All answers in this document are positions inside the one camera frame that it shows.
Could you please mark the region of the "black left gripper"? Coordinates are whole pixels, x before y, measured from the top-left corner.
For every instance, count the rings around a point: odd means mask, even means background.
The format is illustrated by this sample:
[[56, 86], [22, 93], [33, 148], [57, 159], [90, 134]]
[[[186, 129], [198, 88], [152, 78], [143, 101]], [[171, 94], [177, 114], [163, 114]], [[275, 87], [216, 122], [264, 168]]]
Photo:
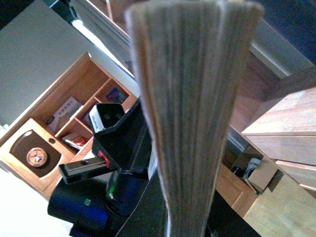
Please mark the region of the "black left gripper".
[[125, 112], [119, 103], [98, 103], [89, 112], [93, 158], [59, 166], [66, 184], [102, 174], [141, 172], [149, 167], [152, 141], [141, 103]]

